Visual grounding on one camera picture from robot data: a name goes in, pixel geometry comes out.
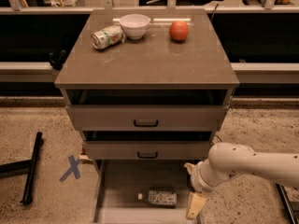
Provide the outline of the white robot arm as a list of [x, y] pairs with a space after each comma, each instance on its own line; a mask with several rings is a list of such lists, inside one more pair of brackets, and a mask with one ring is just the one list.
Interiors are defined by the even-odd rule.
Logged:
[[256, 175], [276, 184], [291, 224], [298, 224], [285, 187], [299, 189], [299, 154], [256, 152], [251, 147], [218, 143], [208, 158], [197, 164], [186, 162], [194, 189], [189, 194], [187, 219], [196, 219], [206, 203], [206, 194], [241, 175]]

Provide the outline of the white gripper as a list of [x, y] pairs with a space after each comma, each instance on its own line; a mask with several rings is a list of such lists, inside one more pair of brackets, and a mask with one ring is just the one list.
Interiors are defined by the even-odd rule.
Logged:
[[184, 167], [187, 169], [192, 187], [196, 191], [189, 193], [186, 218], [196, 219], [207, 200], [205, 194], [198, 192], [208, 192], [213, 190], [213, 172], [210, 165], [203, 161], [200, 161], [197, 164], [186, 162]]

